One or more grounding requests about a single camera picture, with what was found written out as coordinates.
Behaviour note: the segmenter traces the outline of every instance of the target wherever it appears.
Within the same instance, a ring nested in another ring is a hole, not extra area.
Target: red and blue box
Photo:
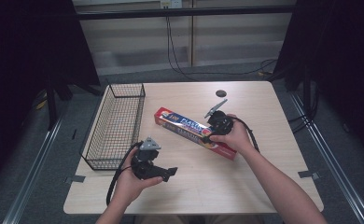
[[[177,133],[200,146],[206,147],[229,160],[233,161],[237,154],[236,150],[224,143],[204,143],[203,138],[209,135],[213,130],[192,119],[176,114],[176,112],[173,112],[172,110],[161,107],[155,113],[154,117],[155,122],[165,129]]]

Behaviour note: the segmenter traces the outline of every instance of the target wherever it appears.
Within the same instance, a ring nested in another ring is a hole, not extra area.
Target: metal mesh basket
[[[103,97],[82,157],[93,170],[116,170],[137,142],[144,109],[143,84],[112,84]]]

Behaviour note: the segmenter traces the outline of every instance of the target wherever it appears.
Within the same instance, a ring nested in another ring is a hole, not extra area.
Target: person's right hand
[[[237,118],[233,114],[228,114],[228,116]],[[226,143],[229,147],[240,153],[248,148],[253,148],[244,124],[236,119],[233,120],[233,127],[230,133],[226,135],[212,135],[209,138],[213,142]]]

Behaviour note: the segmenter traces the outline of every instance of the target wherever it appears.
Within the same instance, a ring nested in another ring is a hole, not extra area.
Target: table
[[[178,167],[167,183],[145,189],[126,214],[266,214],[275,213],[269,198],[241,155],[234,161],[201,147],[155,124],[160,107],[206,124],[204,115],[220,103],[216,91],[224,90],[228,102],[220,109],[245,121],[253,130],[261,154],[296,181],[320,210],[324,205],[312,178],[300,178],[307,166],[289,128],[273,86],[265,81],[145,83],[146,99],[140,139],[148,136],[162,149],[155,165]],[[80,160],[64,204],[67,214],[101,214],[114,172],[93,171]]]

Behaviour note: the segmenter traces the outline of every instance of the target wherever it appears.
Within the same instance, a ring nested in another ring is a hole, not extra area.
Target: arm
[[[136,149],[132,150],[124,162],[123,167],[129,167]],[[98,218],[97,224],[101,223],[120,223],[127,207],[141,194],[145,188],[160,184],[161,177],[153,177],[146,180],[138,179],[131,168],[127,168],[119,176],[115,192],[109,206]]]
[[[307,193],[253,148],[241,122],[235,120],[229,134],[213,135],[210,139],[228,144],[244,157],[286,223],[326,223]]]

